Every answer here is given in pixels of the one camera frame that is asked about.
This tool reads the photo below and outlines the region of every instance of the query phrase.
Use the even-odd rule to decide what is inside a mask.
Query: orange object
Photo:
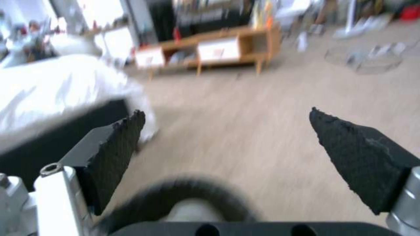
[[[270,29],[273,26],[273,17],[269,17],[265,24],[266,24],[267,28]]]

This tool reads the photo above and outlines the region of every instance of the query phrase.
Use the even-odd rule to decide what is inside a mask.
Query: cabinet leg
[[[201,74],[201,64],[197,66],[197,76],[200,76],[200,74]]]
[[[263,61],[258,60],[258,61],[255,62],[255,69],[257,71],[257,75],[260,75],[261,74],[261,68],[262,68],[262,66],[263,66]]]
[[[149,81],[153,79],[153,69],[149,69]]]

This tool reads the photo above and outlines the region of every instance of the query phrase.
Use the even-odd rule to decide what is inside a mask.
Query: white wall
[[[12,24],[26,23],[16,0],[0,0],[0,9],[10,17]]]
[[[0,0],[0,9],[10,16],[13,24],[43,21],[50,15],[44,0]]]
[[[31,20],[44,21],[49,17],[43,0],[15,0],[15,2],[19,6],[26,23]]]

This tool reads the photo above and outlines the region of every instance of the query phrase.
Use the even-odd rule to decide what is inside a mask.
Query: red object
[[[175,41],[181,40],[181,33],[179,32],[178,27],[175,27],[173,29],[173,38],[175,39]]]
[[[420,6],[409,6],[402,10],[401,20],[402,21],[414,21],[420,17]]]
[[[26,35],[27,33],[28,33],[28,30],[26,29],[26,27],[22,27],[21,28],[21,34]]]

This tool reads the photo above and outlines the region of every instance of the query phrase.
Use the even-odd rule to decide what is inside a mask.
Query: black foam pad
[[[76,170],[86,204],[100,215],[120,183],[136,149],[144,113],[91,130],[60,163]]]
[[[313,108],[309,120],[337,171],[378,215],[389,212],[420,160],[378,130]]]

